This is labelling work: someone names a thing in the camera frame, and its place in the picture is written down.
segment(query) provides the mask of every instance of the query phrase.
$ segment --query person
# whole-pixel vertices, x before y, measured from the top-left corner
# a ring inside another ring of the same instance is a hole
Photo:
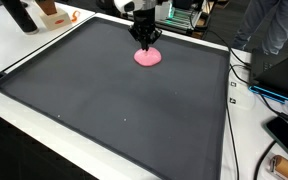
[[[258,49],[265,54],[277,55],[288,39],[288,0],[251,0],[232,48],[244,50],[252,34],[274,6],[277,6],[276,12]]]

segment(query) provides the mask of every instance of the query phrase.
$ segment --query floor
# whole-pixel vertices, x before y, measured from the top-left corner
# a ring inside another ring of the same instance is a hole
[[[0,118],[0,180],[96,180]]]
[[[225,9],[214,9],[212,13],[211,30],[219,34],[226,42],[232,42],[249,1],[250,0],[231,0]],[[251,41],[246,46],[246,49],[251,50],[260,44],[274,12],[275,9],[272,9],[270,14],[264,19],[258,31],[252,36]],[[223,44],[221,40],[211,33],[206,36],[205,40],[217,44]],[[284,44],[284,48],[280,51],[279,56],[281,58],[288,57],[288,40]]]

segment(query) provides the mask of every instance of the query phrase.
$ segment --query electronic equipment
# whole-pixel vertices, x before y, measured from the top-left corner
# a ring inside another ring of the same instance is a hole
[[[276,55],[254,50],[249,77],[251,91],[281,103],[288,101],[288,58],[278,63]]]
[[[288,123],[280,117],[264,125],[265,130],[288,153]]]

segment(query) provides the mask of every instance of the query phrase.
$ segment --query wooden block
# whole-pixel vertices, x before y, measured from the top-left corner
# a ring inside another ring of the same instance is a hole
[[[206,4],[206,6],[203,8],[203,12],[210,14],[212,8],[214,6],[214,2],[208,2],[208,4]]]
[[[45,27],[50,31],[72,24],[67,12],[65,12],[61,8],[57,8],[57,13],[49,16],[42,12],[40,14],[40,17]]]
[[[278,175],[288,179],[288,160],[279,155],[276,155],[274,158],[276,158],[275,170],[279,173]]]
[[[198,26],[204,25],[204,24],[205,24],[205,19],[199,19],[196,23],[196,25],[198,25]],[[203,34],[204,33],[202,33],[202,32],[193,32],[192,37],[196,38],[196,39],[202,39]]]
[[[54,0],[36,0],[38,6],[44,11],[46,15],[52,15],[57,13]]]

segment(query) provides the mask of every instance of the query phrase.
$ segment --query gray rubber mat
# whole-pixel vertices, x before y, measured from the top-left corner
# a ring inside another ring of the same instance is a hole
[[[219,179],[229,53],[162,36],[162,62],[144,68],[127,28],[92,18],[0,92],[162,179]]]

